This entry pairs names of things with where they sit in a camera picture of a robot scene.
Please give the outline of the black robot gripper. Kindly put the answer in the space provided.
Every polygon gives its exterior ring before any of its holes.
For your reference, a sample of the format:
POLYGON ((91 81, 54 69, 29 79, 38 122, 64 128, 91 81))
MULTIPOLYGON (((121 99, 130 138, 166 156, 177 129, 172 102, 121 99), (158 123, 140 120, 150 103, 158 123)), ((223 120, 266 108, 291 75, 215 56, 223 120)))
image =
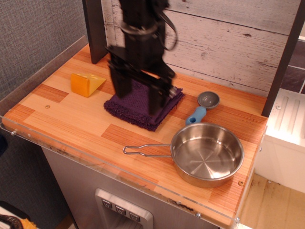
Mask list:
POLYGON ((139 35, 125 33, 125 47, 109 46, 110 74, 115 93, 123 98, 132 91, 132 80, 149 86, 149 114, 155 115, 164 107, 170 95, 173 70, 163 61, 165 32, 139 35))

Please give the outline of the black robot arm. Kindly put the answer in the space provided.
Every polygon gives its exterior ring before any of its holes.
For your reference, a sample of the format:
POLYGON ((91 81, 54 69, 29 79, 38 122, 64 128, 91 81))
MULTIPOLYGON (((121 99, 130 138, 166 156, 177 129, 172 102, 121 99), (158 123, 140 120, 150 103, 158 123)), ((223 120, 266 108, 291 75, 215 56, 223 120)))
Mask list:
POLYGON ((132 91, 132 81, 149 88, 148 111, 154 115, 164 107, 166 100, 176 94, 172 85, 174 71, 163 61, 165 26, 176 31, 174 24, 164 14, 169 7, 166 0, 121 0, 125 46, 109 46, 112 83, 116 95, 124 98, 132 91))

